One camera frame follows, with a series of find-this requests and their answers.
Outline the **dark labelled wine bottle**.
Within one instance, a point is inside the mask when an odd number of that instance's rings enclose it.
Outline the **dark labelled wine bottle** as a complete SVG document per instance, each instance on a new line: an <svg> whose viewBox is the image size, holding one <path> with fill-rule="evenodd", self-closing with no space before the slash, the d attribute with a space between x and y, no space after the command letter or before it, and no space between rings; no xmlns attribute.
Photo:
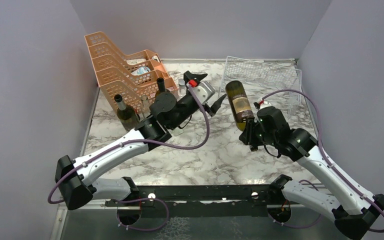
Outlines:
<svg viewBox="0 0 384 240"><path fill-rule="evenodd" d="M247 120L254 117L244 86L239 80L233 80L225 86L225 91L236 127L244 131Z"/></svg>

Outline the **clear square glass bottle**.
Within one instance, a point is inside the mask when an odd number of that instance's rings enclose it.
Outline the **clear square glass bottle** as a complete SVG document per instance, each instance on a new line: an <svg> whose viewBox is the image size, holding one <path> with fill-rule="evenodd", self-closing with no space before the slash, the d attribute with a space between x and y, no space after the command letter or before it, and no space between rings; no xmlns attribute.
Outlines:
<svg viewBox="0 0 384 240"><path fill-rule="evenodd" d="M174 130L171 131L171 134L172 134L173 136L179 136L179 135L181 135L183 132L184 132L184 131L183 131L182 129L180 129L180 128L175 128Z"/></svg>

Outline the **clear tall glass bottle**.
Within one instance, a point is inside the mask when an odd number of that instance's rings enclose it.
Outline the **clear tall glass bottle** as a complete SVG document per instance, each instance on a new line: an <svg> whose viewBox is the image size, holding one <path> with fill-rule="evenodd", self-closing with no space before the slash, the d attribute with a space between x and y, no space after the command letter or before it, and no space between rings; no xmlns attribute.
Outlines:
<svg viewBox="0 0 384 240"><path fill-rule="evenodd" d="M150 111L150 105L151 104L150 104L150 101L149 101L149 98L147 95L142 95L140 97L140 100L141 100L142 116L145 119L146 117L148 117L151 114L151 111Z"/></svg>

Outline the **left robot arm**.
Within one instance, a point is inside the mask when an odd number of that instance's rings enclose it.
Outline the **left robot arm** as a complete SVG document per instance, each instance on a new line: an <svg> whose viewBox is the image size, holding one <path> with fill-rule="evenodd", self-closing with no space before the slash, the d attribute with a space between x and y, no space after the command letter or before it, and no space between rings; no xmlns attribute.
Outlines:
<svg viewBox="0 0 384 240"><path fill-rule="evenodd" d="M208 106L208 100L216 91L204 80L206 76L205 73L186 71L183 74L186 94L181 99L171 92L160 93L149 107L150 115L126 135L90 154L75 159L67 155L61 157L57 161L55 186L47 197L48 203L65 203L68 210L77 210L92 200L114 199L127 206L135 203L139 191L130 177L114 180L102 179L101 176L121 163L159 146L187 151L202 147L210 136L208 117L216 114L226 97L222 95L212 106ZM195 146L168 143L172 137L170 131L178 128L196 111L201 111L204 117L204 140Z"/></svg>

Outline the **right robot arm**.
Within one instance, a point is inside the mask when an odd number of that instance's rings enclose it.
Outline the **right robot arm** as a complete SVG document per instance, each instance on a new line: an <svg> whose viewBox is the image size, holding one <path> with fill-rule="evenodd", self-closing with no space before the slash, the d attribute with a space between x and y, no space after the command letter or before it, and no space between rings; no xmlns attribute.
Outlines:
<svg viewBox="0 0 384 240"><path fill-rule="evenodd" d="M286 156L311 172L329 191L327 195L307 187L287 175L280 175L270 185L269 199L299 203L334 222L351 240L361 240L384 210L384 195L374 194L358 184L332 160L305 129L290 128L283 113L273 107L260 108L256 116L242 120L244 130L239 140L251 151L259 146L275 147L277 156Z"/></svg>

